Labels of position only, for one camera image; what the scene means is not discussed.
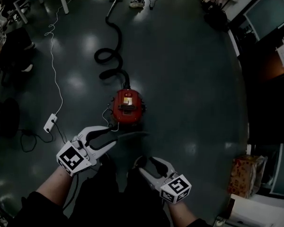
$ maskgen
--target power strip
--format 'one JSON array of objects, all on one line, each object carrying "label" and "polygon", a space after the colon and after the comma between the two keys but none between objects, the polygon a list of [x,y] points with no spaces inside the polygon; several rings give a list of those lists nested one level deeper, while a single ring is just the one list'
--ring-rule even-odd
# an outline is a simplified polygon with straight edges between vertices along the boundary
[{"label": "power strip", "polygon": [[48,120],[47,120],[47,122],[46,122],[46,124],[43,128],[46,133],[49,133],[52,130],[57,119],[58,119],[58,117],[55,114],[52,113],[51,116],[48,118]]}]

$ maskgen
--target black backpack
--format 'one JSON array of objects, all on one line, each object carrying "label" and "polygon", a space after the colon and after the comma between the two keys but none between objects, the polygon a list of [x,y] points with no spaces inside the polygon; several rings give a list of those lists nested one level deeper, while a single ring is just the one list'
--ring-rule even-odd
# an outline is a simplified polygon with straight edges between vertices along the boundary
[{"label": "black backpack", "polygon": [[227,28],[226,13],[216,4],[212,4],[208,8],[208,13],[204,15],[204,20],[214,29],[226,30]]}]

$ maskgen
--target white cable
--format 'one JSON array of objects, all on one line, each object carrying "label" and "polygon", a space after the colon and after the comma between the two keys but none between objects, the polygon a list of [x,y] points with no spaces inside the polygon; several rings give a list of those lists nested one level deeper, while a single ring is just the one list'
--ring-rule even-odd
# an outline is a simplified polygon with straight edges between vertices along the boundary
[{"label": "white cable", "polygon": [[106,121],[106,123],[107,123],[107,126],[106,127],[108,127],[108,125],[109,125],[109,122],[107,121],[107,119],[106,118],[104,118],[104,114],[105,114],[105,112],[108,110],[109,108],[106,108],[104,111],[103,111],[103,113],[102,113],[102,118]]},{"label": "white cable", "polygon": [[58,10],[57,10],[57,12],[56,12],[56,18],[57,18],[57,20],[56,20],[53,24],[51,24],[51,25],[48,26],[49,28],[53,27],[53,29],[52,29],[50,32],[47,32],[47,33],[44,34],[44,36],[47,36],[47,35],[49,35],[49,34],[52,35],[52,38],[51,38],[51,43],[52,43],[52,47],[51,47],[52,68],[53,68],[53,70],[54,70],[54,72],[55,72],[55,84],[56,84],[57,87],[58,87],[59,94],[60,94],[60,98],[61,98],[61,105],[60,105],[60,108],[59,108],[58,111],[55,113],[55,115],[57,115],[57,113],[60,111],[60,109],[62,108],[62,105],[63,105],[63,97],[62,97],[62,95],[61,95],[61,90],[60,90],[60,87],[59,87],[59,85],[58,85],[58,83],[57,83],[57,80],[56,80],[57,72],[56,72],[55,68],[53,67],[53,31],[54,31],[55,28],[56,28],[56,27],[55,27],[55,24],[56,24],[56,23],[58,22],[58,20],[59,20],[59,19],[58,19],[58,13],[59,13],[60,8],[62,8],[62,6],[59,7]]},{"label": "white cable", "polygon": [[[109,107],[107,107],[104,111],[103,111],[103,113],[102,113],[102,118],[106,121],[106,123],[107,123],[107,126],[106,127],[108,127],[109,126],[109,122],[107,121],[107,119],[106,118],[104,118],[104,114],[105,114],[105,112],[107,111],[109,109]],[[113,130],[111,130],[112,132],[117,132],[119,130],[119,123],[118,123],[118,128],[115,130],[115,131],[113,131]]]},{"label": "white cable", "polygon": [[112,132],[117,132],[119,130],[119,122],[118,122],[118,129],[117,130],[115,130],[115,131],[112,131]]}]

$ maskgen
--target cardboard box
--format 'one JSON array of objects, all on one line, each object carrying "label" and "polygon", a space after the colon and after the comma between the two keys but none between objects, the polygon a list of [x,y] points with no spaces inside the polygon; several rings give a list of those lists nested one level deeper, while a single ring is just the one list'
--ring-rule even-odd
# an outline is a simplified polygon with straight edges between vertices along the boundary
[{"label": "cardboard box", "polygon": [[255,194],[263,177],[267,158],[244,155],[233,159],[228,192],[243,198]]}]

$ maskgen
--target red vacuum cleaner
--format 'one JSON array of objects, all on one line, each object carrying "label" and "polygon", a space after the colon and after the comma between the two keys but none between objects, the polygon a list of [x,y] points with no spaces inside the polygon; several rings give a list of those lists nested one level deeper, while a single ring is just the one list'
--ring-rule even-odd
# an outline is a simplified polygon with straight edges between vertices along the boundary
[{"label": "red vacuum cleaner", "polygon": [[[118,73],[124,76],[125,82],[123,83],[123,89],[117,92],[116,96],[113,99],[114,102],[113,108],[110,110],[112,111],[113,118],[118,123],[118,125],[119,124],[129,125],[129,126],[137,125],[141,120],[143,112],[145,112],[146,110],[146,106],[144,105],[139,93],[131,89],[129,76],[127,72],[122,69],[123,59],[121,55],[118,53],[122,43],[122,32],[116,24],[108,21],[113,8],[118,2],[122,0],[109,0],[109,1],[113,2],[113,5],[111,6],[107,16],[105,17],[105,22],[107,23],[107,25],[109,25],[110,27],[114,28],[117,31],[118,43],[114,50],[110,48],[99,49],[98,51],[96,51],[94,58],[95,61],[100,64],[106,63],[113,58],[116,58],[118,60],[117,68],[103,71],[99,75],[99,78],[104,80]],[[100,59],[99,56],[102,53],[109,53],[110,55],[104,59]]]}]

